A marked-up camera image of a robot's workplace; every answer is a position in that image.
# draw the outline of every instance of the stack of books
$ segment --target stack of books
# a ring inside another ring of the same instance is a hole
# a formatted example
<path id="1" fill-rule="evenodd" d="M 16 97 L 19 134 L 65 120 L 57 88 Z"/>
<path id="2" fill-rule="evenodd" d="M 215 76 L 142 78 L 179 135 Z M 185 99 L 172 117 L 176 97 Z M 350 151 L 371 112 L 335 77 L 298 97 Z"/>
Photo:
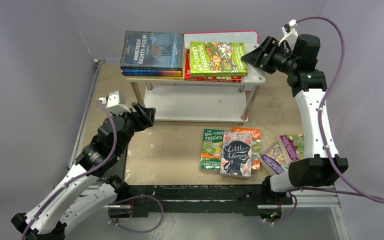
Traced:
<path id="1" fill-rule="evenodd" d="M 120 61 L 122 74 L 182 78 L 184 38 L 183 33 L 126 31 Z"/>
<path id="2" fill-rule="evenodd" d="M 248 75 L 242 42 L 191 42 L 183 33 L 126 31 L 120 61 L 124 76 L 240 83 Z"/>

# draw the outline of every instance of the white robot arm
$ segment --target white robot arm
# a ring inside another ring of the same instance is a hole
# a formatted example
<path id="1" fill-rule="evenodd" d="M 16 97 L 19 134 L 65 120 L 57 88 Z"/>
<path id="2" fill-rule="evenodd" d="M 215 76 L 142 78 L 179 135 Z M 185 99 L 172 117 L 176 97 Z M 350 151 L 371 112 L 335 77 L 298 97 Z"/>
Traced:
<path id="1" fill-rule="evenodd" d="M 64 179 L 35 208 L 27 213 L 16 214 L 11 222 L 27 239 L 59 240 L 79 222 L 102 206 L 113 203 L 124 181 L 110 177 L 95 193 L 77 202 L 79 195 L 117 162 L 129 144 L 133 134 L 154 125 L 155 108 L 145 108 L 138 103 L 127 108 L 121 91 L 100 98 L 105 108 L 112 113 L 98 128 L 97 135 L 67 172 Z"/>
<path id="2" fill-rule="evenodd" d="M 298 35 L 296 26 L 297 22 L 291 20 L 283 26 L 284 37 L 280 41 L 268 36 L 257 49 L 242 57 L 242 61 L 269 74 L 275 71 L 287 74 L 287 83 L 301 113 L 305 136 L 304 159 L 291 162 L 288 172 L 266 179 L 270 190 L 275 193 L 305 186 L 332 185 L 339 176 L 330 164 L 325 148 L 329 148 L 341 173 L 348 169 L 348 160 L 339 157 L 335 147 L 326 104 L 320 106 L 327 90 L 325 74 L 315 69 L 320 39 L 310 34 Z M 326 146 L 319 128 L 320 111 L 328 140 Z"/>

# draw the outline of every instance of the green book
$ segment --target green book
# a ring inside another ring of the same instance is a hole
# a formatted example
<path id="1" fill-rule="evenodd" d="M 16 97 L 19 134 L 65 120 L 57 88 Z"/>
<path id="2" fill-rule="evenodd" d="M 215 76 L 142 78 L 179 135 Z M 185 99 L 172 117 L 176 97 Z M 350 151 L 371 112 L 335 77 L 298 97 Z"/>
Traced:
<path id="1" fill-rule="evenodd" d="M 199 168 L 220 172 L 220 156 L 224 130 L 204 129 Z"/>
<path id="2" fill-rule="evenodd" d="M 245 55 L 242 42 L 190 43 L 191 77 L 244 77 L 248 65 L 241 60 Z"/>

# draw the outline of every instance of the shelf top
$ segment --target shelf top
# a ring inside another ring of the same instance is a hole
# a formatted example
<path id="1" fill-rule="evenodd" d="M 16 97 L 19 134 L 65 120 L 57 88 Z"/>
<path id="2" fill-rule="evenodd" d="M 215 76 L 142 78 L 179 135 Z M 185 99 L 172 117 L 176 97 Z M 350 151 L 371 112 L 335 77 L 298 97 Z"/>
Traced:
<path id="1" fill-rule="evenodd" d="M 190 42 L 185 42 L 184 47 L 189 48 Z M 251 52 L 259 45 L 257 43 L 245 43 L 247 53 Z M 220 82 L 220 81 L 186 81 L 183 79 L 167 79 L 158 77 L 127 77 L 130 83 L 160 83 L 160 84 L 211 84 L 211 85 L 263 85 L 266 82 L 264 73 L 248 64 L 248 76 L 242 77 L 242 82 Z"/>

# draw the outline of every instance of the book cover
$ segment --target book cover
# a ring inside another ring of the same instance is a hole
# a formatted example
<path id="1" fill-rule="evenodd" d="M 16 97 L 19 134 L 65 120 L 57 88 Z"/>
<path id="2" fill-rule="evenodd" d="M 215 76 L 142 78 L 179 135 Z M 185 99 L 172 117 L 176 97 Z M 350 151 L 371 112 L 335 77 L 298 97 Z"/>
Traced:
<path id="1" fill-rule="evenodd" d="M 191 52 L 190 49 L 186 51 L 186 64 L 184 68 L 184 79 L 186 81 L 204 81 L 204 82 L 226 82 L 226 83 L 240 83 L 242 81 L 241 76 L 196 76 L 191 77 Z"/>
<path id="2" fill-rule="evenodd" d="M 270 175 L 278 175 L 288 171 L 289 163 L 285 160 L 278 142 L 261 155 L 260 161 Z"/>
<path id="3" fill-rule="evenodd" d="M 193 41 L 190 43 L 190 76 L 247 76 L 248 65 L 241 60 L 245 53 L 242 42 Z"/>
<path id="4" fill-rule="evenodd" d="M 123 76 L 148 76 L 148 77 L 183 77 L 182 71 L 168 70 L 140 70 L 140 69 L 123 69 Z"/>
<path id="5" fill-rule="evenodd" d="M 251 177 L 251 133 L 225 131 L 221 145 L 220 173 L 227 176 Z"/>
<path id="6" fill-rule="evenodd" d="M 224 130 L 204 129 L 200 169 L 220 171 L 220 156 L 224 132 Z"/>
<path id="7" fill-rule="evenodd" d="M 126 31 L 121 69 L 182 71 L 184 34 Z"/>
<path id="8" fill-rule="evenodd" d="M 237 127 L 234 126 L 232 128 L 233 132 L 241 132 L 245 134 L 252 134 L 252 142 L 251 142 L 251 168 L 252 170 L 260 170 L 260 150 L 261 150 L 261 131 L 257 128 L 246 128 L 246 127 Z"/>
<path id="9" fill-rule="evenodd" d="M 279 145 L 288 163 L 304 158 L 305 139 L 303 134 L 280 135 Z"/>

